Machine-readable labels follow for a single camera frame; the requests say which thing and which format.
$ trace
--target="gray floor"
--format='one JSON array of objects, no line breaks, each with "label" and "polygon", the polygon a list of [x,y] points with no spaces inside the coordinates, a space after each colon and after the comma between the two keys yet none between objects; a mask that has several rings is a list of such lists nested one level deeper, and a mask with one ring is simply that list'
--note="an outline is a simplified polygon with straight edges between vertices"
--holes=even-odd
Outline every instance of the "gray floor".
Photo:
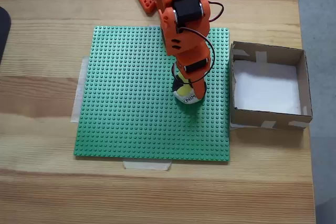
[{"label": "gray floor", "polygon": [[299,0],[313,105],[311,147],[318,224],[336,223],[336,0]]}]

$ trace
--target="white paper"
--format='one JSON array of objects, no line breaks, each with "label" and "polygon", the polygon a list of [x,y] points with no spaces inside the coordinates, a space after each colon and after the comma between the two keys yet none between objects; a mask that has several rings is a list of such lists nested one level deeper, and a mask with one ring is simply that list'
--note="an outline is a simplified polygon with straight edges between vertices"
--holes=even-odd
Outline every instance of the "white paper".
[{"label": "white paper", "polygon": [[295,66],[236,60],[233,70],[238,109],[301,114]]}]

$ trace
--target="black object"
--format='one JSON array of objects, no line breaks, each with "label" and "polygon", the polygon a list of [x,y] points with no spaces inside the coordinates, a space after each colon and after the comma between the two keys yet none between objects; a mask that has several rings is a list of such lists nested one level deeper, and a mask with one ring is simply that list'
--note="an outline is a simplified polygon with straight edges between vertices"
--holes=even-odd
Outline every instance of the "black object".
[{"label": "black object", "polygon": [[207,64],[207,60],[204,59],[204,60],[200,60],[198,62],[195,62],[189,66],[185,66],[185,71],[187,73],[190,73],[190,72],[194,72],[202,67],[204,67],[205,65]]},{"label": "black object", "polygon": [[172,4],[177,15],[177,26],[202,18],[202,9],[199,0],[174,0]]},{"label": "black object", "polygon": [[2,60],[2,55],[4,54],[9,30],[11,28],[10,24],[11,21],[8,12],[2,7],[0,7],[0,63]]}]

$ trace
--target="yellow object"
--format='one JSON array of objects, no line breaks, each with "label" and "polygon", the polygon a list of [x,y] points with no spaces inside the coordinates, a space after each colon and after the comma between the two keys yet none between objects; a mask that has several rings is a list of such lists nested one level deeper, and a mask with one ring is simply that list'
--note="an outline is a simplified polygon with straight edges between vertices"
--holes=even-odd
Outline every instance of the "yellow object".
[{"label": "yellow object", "polygon": [[[188,82],[188,80],[186,80],[181,73],[178,73],[178,76],[181,78],[183,82]],[[192,87],[190,87],[189,84],[184,84],[176,92],[178,93],[179,96],[185,97],[189,95],[191,91],[192,91]]]}]

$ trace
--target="green lego baseplate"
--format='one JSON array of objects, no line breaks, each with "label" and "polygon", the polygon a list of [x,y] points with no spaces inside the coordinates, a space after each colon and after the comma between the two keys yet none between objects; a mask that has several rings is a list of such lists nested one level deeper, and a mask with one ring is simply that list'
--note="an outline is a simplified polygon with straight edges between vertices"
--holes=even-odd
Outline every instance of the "green lego baseplate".
[{"label": "green lego baseplate", "polygon": [[160,27],[96,27],[74,154],[228,161],[229,31],[208,38],[216,61],[205,98],[183,104]]}]

